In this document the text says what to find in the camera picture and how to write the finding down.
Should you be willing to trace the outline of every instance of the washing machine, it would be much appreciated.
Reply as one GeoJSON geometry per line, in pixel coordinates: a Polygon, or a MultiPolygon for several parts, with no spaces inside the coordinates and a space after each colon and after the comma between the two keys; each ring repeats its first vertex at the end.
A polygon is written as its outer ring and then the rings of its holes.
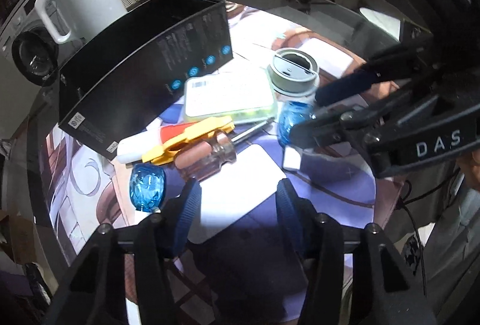
{"type": "MultiPolygon", "coordinates": [[[[47,12],[59,32],[66,33],[55,4],[47,12]]],[[[54,42],[35,11],[35,0],[18,0],[0,27],[0,139],[15,137],[41,86],[53,84],[55,71],[82,46],[82,41],[54,42]]]]}
{"type": "MultiPolygon", "coordinates": [[[[83,45],[82,41],[57,44],[35,10],[36,0],[22,0],[0,34],[3,56],[12,62],[23,77],[37,86],[52,84],[52,74],[62,67],[83,45]]],[[[47,13],[62,34],[68,32],[55,3],[47,13]]]]}

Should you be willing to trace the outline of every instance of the jar lid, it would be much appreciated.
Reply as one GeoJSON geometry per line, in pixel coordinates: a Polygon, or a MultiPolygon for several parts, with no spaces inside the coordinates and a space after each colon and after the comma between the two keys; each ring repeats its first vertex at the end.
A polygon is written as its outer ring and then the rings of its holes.
{"type": "Polygon", "coordinates": [[[295,48],[277,50],[268,73],[274,90],[290,97],[308,96],[320,83],[318,65],[314,58],[295,48]]]}

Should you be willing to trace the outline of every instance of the white card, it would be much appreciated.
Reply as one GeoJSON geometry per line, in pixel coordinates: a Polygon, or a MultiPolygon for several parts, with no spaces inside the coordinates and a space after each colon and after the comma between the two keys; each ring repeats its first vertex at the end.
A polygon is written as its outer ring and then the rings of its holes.
{"type": "Polygon", "coordinates": [[[237,155],[237,162],[202,181],[202,204],[188,239],[201,244],[238,221],[277,191],[285,174],[260,145],[237,155]]]}
{"type": "Polygon", "coordinates": [[[185,96],[185,114],[191,118],[270,107],[274,103],[270,81],[260,68],[189,79],[185,96]]]}

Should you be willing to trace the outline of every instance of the white pitcher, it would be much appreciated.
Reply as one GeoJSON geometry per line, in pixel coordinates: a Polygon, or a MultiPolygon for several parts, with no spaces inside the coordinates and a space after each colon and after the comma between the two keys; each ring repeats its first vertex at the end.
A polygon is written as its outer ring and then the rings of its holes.
{"type": "Polygon", "coordinates": [[[87,42],[127,13],[121,0],[54,0],[68,28],[61,35],[49,18],[45,6],[51,0],[36,0],[35,9],[55,42],[61,44],[84,38],[87,42]]]}

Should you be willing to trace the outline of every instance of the barcode label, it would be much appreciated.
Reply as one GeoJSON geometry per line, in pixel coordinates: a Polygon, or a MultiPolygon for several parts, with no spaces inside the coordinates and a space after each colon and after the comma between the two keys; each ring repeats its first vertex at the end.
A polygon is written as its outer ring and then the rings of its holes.
{"type": "Polygon", "coordinates": [[[114,141],[110,144],[110,146],[106,149],[106,151],[109,153],[113,153],[117,149],[118,145],[119,145],[118,142],[114,141]]]}
{"type": "Polygon", "coordinates": [[[85,117],[78,112],[70,119],[68,124],[74,129],[77,129],[84,120],[85,120],[85,117]]]}
{"type": "Polygon", "coordinates": [[[192,88],[197,88],[197,87],[203,87],[204,85],[207,85],[206,81],[200,81],[200,82],[193,82],[191,84],[192,88]]]}

